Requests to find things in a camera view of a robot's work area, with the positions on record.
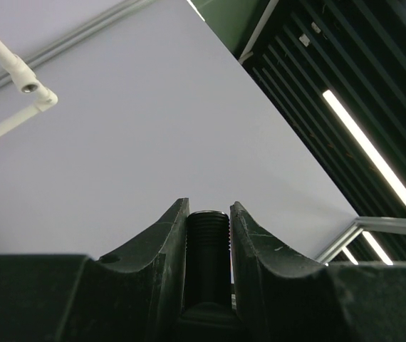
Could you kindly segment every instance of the black cylinder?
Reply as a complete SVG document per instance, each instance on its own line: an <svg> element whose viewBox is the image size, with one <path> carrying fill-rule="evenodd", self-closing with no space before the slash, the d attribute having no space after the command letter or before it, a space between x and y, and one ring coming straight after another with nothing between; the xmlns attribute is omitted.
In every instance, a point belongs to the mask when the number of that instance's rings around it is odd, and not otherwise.
<svg viewBox="0 0 406 342"><path fill-rule="evenodd" d="M194 212L187 218L184 308L203 302L231 308L229 217Z"/></svg>

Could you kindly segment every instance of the dark ceiling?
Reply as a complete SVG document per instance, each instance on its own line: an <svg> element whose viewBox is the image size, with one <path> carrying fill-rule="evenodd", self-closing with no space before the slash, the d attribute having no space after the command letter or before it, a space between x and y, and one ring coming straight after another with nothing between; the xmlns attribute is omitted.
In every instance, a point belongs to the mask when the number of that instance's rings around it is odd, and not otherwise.
<svg viewBox="0 0 406 342"><path fill-rule="evenodd" d="M332 90L406 186L403 5L280 0L244 63L360 216L406 218L406 206L322 93Z"/></svg>

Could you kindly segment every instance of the white ceiling device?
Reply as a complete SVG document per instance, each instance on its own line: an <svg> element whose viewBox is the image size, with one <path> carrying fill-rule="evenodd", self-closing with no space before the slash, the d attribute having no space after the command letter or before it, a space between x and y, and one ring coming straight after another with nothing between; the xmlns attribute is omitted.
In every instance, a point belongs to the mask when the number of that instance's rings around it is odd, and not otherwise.
<svg viewBox="0 0 406 342"><path fill-rule="evenodd" d="M19 126L34 115L44 112L58 102L55 93L45 87L36 77L36 74L27 66L22 59L12 53L0 41L0 64L11 76L18 90L25 94L34 93L35 101L20 110L17 114L5 119L0 123L0 137L15 127Z"/></svg>

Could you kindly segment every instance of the ceiling light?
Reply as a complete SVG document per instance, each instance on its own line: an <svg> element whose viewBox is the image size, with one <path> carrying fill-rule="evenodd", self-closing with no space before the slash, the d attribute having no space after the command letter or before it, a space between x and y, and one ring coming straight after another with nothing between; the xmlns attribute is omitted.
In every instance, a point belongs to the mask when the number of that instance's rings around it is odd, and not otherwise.
<svg viewBox="0 0 406 342"><path fill-rule="evenodd" d="M195 7L195 5L194 5L190 0L187 0L187 2L188 2L189 5L194 9L194 11L197 12L197 14L200 16L200 18L202 18L203 21L206 21L206 20L204 20L203 16L200 14L200 12L198 12L197 7Z"/></svg>
<svg viewBox="0 0 406 342"><path fill-rule="evenodd" d="M355 257L352 255L352 253L350 253L347 247L343 247L343 253L352 262L352 264L358 265L357 259L355 259Z"/></svg>
<svg viewBox="0 0 406 342"><path fill-rule="evenodd" d="M378 244L378 242L374 239L371 233L363 232L363 236L366 239L366 241L368 241L368 243L371 245L371 247L374 249L374 252L377 253L377 255L383 262L385 262L389 266L393 265L393 261L391 261L391 259L388 257L388 255L385 253L382 247Z"/></svg>
<svg viewBox="0 0 406 342"><path fill-rule="evenodd" d="M380 153L375 149L374 145L369 141L365 133L358 127L348 111L343 107L343 105L340 104L331 90L324 92L323 97L406 206L406 188L395 175L393 170L391 170L391 167L388 166L387 162L382 158Z"/></svg>

